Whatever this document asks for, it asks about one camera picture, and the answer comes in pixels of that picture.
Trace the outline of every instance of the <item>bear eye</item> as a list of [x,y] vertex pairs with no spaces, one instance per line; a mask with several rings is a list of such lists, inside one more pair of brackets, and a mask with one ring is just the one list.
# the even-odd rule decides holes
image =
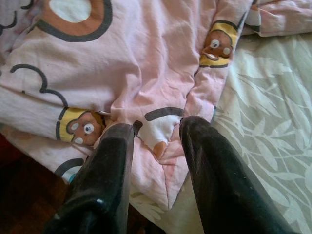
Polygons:
[[214,40],[212,40],[212,41],[210,42],[210,47],[213,48],[213,49],[218,48],[219,45],[220,45],[219,40],[214,39]]
[[90,134],[94,131],[94,126],[91,123],[88,123],[83,127],[83,129],[86,134]]

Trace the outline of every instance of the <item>brown circle print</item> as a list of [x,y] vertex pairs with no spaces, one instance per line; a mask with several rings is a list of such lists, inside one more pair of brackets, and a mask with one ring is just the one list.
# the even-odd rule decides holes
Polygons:
[[46,0],[37,27],[68,42],[96,40],[112,22],[110,0]]

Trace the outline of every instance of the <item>blanket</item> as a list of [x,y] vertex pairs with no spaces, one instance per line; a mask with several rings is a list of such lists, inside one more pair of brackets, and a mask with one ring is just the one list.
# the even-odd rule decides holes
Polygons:
[[[40,3],[28,5],[36,24],[2,50],[1,132],[70,182],[110,126],[132,124],[132,184],[163,210],[188,172],[179,121],[212,119],[244,23],[264,35],[311,30],[304,1],[46,0],[35,19]],[[303,24],[286,23],[292,11]],[[0,23],[6,36],[13,24]]]

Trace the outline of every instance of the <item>pink blanket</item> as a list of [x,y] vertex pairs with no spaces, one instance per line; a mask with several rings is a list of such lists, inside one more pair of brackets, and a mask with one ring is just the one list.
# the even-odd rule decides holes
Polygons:
[[1,132],[71,181],[107,128],[132,124],[132,184],[170,209],[188,172],[180,119],[212,119],[246,17],[260,32],[277,4],[254,14],[252,0],[46,0],[0,68]]

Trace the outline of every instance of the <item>wooden floor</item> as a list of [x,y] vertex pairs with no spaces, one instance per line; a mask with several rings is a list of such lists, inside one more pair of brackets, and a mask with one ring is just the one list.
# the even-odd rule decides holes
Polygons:
[[[0,168],[0,234],[40,234],[62,204],[66,189],[59,177],[27,156]],[[129,207],[128,234],[148,234],[144,227],[151,225]]]

